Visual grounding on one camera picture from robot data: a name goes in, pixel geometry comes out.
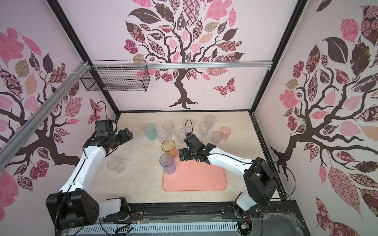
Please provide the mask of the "pink tray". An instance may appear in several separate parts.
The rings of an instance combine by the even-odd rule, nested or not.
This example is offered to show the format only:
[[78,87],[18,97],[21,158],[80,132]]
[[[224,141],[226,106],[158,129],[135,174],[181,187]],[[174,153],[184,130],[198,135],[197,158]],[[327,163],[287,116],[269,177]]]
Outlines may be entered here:
[[225,170],[218,166],[179,159],[175,151],[176,171],[163,174],[162,188],[167,192],[181,191],[223,191],[227,188]]

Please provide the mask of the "teal plastic cup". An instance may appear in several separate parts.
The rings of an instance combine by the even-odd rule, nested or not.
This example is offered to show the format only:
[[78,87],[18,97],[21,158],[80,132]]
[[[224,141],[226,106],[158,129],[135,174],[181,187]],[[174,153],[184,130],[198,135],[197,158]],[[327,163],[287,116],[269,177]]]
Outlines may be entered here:
[[157,139],[157,131],[154,124],[146,124],[143,130],[150,141]]

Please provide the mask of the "amber plastic cup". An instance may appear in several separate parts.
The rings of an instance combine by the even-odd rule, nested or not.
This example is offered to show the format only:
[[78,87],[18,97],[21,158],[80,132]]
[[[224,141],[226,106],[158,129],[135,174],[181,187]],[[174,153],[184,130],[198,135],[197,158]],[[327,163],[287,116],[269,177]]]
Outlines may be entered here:
[[175,155],[176,144],[173,140],[165,140],[161,145],[161,149],[165,153]]

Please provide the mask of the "blue-grey plastic cup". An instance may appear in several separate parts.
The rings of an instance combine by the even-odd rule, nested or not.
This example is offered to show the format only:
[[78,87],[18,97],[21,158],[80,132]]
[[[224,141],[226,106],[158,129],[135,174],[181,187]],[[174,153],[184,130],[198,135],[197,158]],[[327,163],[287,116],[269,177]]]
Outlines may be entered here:
[[176,166],[175,166],[175,157],[171,153],[165,153],[163,154],[160,159],[159,163],[163,170],[168,174],[172,175],[176,171]]

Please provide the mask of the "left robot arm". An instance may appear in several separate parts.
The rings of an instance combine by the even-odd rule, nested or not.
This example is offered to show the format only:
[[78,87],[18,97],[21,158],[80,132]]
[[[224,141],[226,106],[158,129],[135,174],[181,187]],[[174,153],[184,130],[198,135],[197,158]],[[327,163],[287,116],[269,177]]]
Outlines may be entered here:
[[122,129],[109,136],[93,134],[83,146],[83,155],[68,181],[58,193],[50,194],[46,206],[56,231],[95,224],[113,214],[128,217],[130,208],[124,197],[96,201],[90,186],[102,160],[118,146],[133,139],[133,134]]

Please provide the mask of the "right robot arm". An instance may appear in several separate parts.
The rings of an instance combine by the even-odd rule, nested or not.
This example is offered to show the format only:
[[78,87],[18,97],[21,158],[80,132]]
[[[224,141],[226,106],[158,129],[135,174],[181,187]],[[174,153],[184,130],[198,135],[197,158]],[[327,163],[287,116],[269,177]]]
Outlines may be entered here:
[[204,162],[243,178],[247,190],[241,192],[233,202],[233,212],[237,217],[244,218],[256,205],[268,205],[279,186],[268,161],[260,157],[246,159],[227,153],[214,144],[204,145],[191,132],[186,134],[184,142],[187,147],[179,149],[180,161]]

